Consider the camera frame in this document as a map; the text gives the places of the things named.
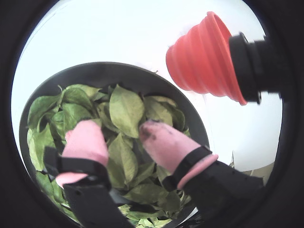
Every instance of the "white background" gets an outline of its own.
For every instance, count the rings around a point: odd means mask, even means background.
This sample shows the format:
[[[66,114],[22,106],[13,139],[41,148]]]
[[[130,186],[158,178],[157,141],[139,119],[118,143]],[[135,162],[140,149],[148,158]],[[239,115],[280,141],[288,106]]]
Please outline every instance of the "white background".
[[[15,74],[12,125],[19,148],[19,121],[32,92],[65,68],[96,61],[144,67],[172,82],[165,54],[179,36],[214,11],[232,35],[249,41],[264,32],[240,0],[62,0],[36,27]],[[206,126],[210,147],[229,164],[232,152],[240,171],[258,169],[275,159],[282,118],[277,95],[262,94],[262,104],[240,106],[229,98],[183,91]]]

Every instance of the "bowl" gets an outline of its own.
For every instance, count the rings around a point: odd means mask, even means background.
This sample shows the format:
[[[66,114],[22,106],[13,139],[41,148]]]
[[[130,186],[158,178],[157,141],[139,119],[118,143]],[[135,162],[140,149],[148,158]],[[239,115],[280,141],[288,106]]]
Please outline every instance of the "bowl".
[[[19,143],[21,155],[32,180],[36,182],[36,170],[33,166],[27,144],[27,120],[29,108],[33,101],[43,95],[57,95],[62,88],[73,84],[107,88],[119,84],[126,89],[142,95],[161,95],[173,99],[185,115],[186,125],[193,140],[201,145],[209,146],[204,124],[194,106],[187,97],[173,84],[148,70],[122,63],[94,62],[70,67],[62,70],[44,81],[28,99],[20,120]],[[178,219],[168,223],[166,228],[174,228],[180,224],[193,210],[194,206],[184,207]]]

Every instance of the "pile of leaves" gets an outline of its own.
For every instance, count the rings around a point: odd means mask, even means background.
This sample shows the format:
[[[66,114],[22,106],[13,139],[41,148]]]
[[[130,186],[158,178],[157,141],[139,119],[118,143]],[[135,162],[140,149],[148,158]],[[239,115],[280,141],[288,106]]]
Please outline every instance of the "pile of leaves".
[[[66,132],[79,121],[92,119],[101,127],[109,149],[111,184],[130,202],[119,206],[120,211],[137,228],[161,228],[176,219],[191,199],[181,190],[167,192],[162,186],[169,173],[146,153],[138,127],[147,119],[159,120],[190,136],[185,116],[173,100],[163,96],[141,96],[119,85],[109,86],[106,93],[101,91],[77,84],[33,102],[27,141],[36,180],[51,201],[77,222],[63,190],[45,169],[44,148],[56,147],[61,152]]]

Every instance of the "green leaf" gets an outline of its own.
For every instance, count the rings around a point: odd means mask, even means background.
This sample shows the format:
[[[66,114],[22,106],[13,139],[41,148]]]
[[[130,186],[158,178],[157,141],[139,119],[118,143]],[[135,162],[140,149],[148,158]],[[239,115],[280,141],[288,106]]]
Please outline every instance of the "green leaf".
[[[74,220],[75,222],[79,223],[78,219],[76,218],[76,216],[74,215],[74,213],[72,211],[70,211],[69,209],[62,207],[65,215],[67,215],[70,219]]]
[[[170,192],[165,199],[158,201],[158,206],[164,211],[177,211],[181,207],[181,201],[175,191]]]
[[[184,113],[180,109],[172,106],[169,103],[161,102],[161,104],[170,112],[172,116],[174,128],[176,128],[179,131],[182,131],[185,127],[185,121],[186,121]]]
[[[168,192],[155,184],[140,184],[130,190],[123,197],[128,200],[141,203],[141,204],[150,204],[155,203],[161,198],[167,197]]]
[[[155,218],[150,218],[151,222],[153,223],[153,225],[155,225],[158,222],[158,219]]]
[[[92,121],[94,121],[98,126],[100,126],[100,128],[102,127],[101,119],[99,119],[99,118],[97,118],[97,119],[92,119]]]
[[[119,129],[114,126],[110,118],[110,107],[109,102],[103,102],[97,106],[97,111],[100,116],[103,126],[109,130],[119,133]]]
[[[125,184],[128,185],[137,174],[138,163],[135,154],[123,140],[121,133],[109,146],[109,155],[117,165],[122,167]]]
[[[39,187],[46,195],[52,196],[54,194],[53,187],[51,185],[51,182],[49,181],[47,174],[36,172],[36,180]]]
[[[155,218],[165,216],[165,212],[163,210],[159,210],[155,213],[145,213],[139,211],[129,211],[127,218],[131,217],[132,220],[139,221],[141,219]]]
[[[56,96],[40,96],[34,100],[28,112],[28,127],[37,128],[39,119],[51,110],[60,100],[61,93]]]
[[[156,166],[156,173],[158,176],[158,180],[160,181],[161,184],[166,177],[171,175],[169,171],[167,171],[165,168],[159,165]]]
[[[117,165],[112,158],[109,158],[107,170],[112,186],[117,189],[123,189],[125,177],[122,167]]]
[[[185,194],[184,197],[183,197],[183,199],[180,201],[180,206],[183,207],[187,203],[189,203],[190,201],[191,201],[191,196]]]
[[[72,89],[72,88],[77,88],[77,89],[83,90],[91,101],[96,100],[96,97],[99,94],[98,91],[100,90],[100,88],[95,88],[95,87],[91,87],[88,85],[82,85],[82,84],[70,85],[66,88],[66,90]]]
[[[172,115],[161,103],[151,97],[144,99],[146,117],[148,119],[159,120],[170,126],[173,126]]]
[[[49,124],[40,133],[28,133],[30,137],[28,149],[30,159],[37,171],[42,171],[44,168],[43,155],[46,146],[55,147],[54,140],[50,131]]]
[[[113,124],[124,134],[138,138],[138,123],[143,113],[144,105],[141,98],[136,93],[117,85],[110,98],[110,117]]]
[[[131,182],[130,187],[137,186],[144,179],[150,177],[154,171],[155,163],[150,162],[146,164],[142,164],[138,167],[138,172],[134,180]]]
[[[93,105],[86,93],[79,88],[70,88],[64,91],[62,102],[81,105],[92,112]]]
[[[128,204],[124,204],[124,205],[118,207],[118,209],[121,211],[121,213],[123,215],[126,215],[130,211],[130,208],[131,207]]]
[[[146,228],[146,227],[154,227],[154,225],[153,225],[153,223],[151,223],[148,219],[141,219],[141,220],[139,220],[139,222],[138,222],[138,224],[139,225],[144,225],[144,227]]]
[[[77,123],[85,118],[92,118],[91,114],[81,105],[62,104],[64,112],[64,131],[73,130]]]
[[[162,228],[163,226],[165,226],[166,224],[168,224],[169,222],[171,222],[172,219],[167,219],[167,220],[161,220],[161,221],[158,221],[156,224],[155,224],[155,228]]]
[[[53,191],[54,191],[54,199],[58,203],[64,203],[65,200],[63,199],[62,196],[62,188],[57,184],[56,180],[53,180],[51,182]]]
[[[101,99],[102,101],[110,101],[110,96],[108,94],[98,92],[96,94],[96,97],[94,98],[94,101],[97,101],[99,99]]]
[[[109,85],[109,86],[108,86],[108,94],[109,94],[109,96],[112,95],[113,91],[114,91],[114,88],[112,88],[112,87]]]
[[[189,138],[191,138],[190,132],[189,132],[189,128],[187,128],[187,130],[183,131],[183,133],[188,136]]]
[[[128,144],[128,146],[131,147],[131,149],[133,149],[133,139],[126,136],[125,134],[122,134],[123,140],[126,144]]]
[[[129,222],[135,227],[138,225],[138,221],[129,219]]]
[[[177,104],[175,103],[175,101],[173,101],[172,99],[167,98],[165,96],[147,96],[147,97],[151,97],[158,102],[167,102],[167,103],[171,104],[172,106],[177,107]]]
[[[58,134],[58,136],[63,140],[65,138],[65,129],[64,129],[64,112],[60,111],[53,115],[50,120],[50,129],[52,135]]]

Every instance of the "orange collapsible funnel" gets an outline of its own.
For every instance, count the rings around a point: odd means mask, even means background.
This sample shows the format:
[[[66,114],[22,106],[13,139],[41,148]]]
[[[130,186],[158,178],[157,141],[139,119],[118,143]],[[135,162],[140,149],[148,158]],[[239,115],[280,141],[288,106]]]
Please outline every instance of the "orange collapsible funnel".
[[[246,105],[230,56],[230,37],[222,20],[214,12],[208,12],[200,24],[167,51],[167,68],[174,82],[184,90],[226,95]]]

